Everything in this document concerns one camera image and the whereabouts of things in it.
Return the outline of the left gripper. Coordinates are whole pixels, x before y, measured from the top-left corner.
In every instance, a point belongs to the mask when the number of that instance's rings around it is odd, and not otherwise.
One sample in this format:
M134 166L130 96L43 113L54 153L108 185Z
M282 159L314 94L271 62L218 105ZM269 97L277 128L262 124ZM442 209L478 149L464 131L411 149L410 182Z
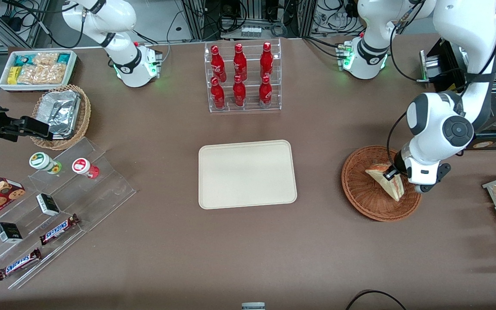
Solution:
M384 178L391 181L397 175L406 175L410 183L417 185L434 185L437 183L437 173L440 161L426 161L421 163L412 156L402 157L402 152L399 151L394 156L394 164L390 165Z

